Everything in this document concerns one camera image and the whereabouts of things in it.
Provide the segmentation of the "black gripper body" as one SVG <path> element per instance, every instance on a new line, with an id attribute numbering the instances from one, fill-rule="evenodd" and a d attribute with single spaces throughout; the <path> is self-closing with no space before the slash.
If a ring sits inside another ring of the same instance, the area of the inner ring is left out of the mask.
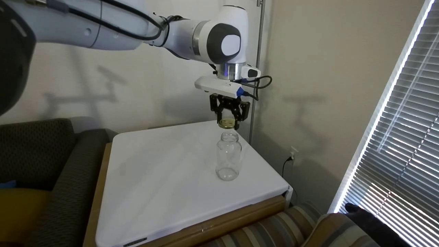
<path id="1" fill-rule="evenodd" d="M 221 113 L 224 109 L 229 109 L 234 115 L 247 115 L 250 112 L 250 102 L 243 101 L 240 97 L 235 98 L 223 94 L 212 94 L 210 108 L 216 113 Z"/>

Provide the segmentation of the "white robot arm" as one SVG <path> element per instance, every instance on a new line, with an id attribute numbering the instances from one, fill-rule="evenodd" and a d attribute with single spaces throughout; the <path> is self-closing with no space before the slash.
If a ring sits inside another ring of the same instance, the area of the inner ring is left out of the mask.
<path id="1" fill-rule="evenodd" d="M 11 109 L 28 82 L 35 46 L 58 42 L 92 49 L 125 50 L 146 42 L 175 56 L 217 65 L 217 84 L 196 84 L 213 98 L 229 98 L 242 122 L 249 104 L 239 80 L 246 76 L 249 13 L 227 3 L 214 19 L 147 13 L 142 0 L 0 0 L 0 112 Z"/>

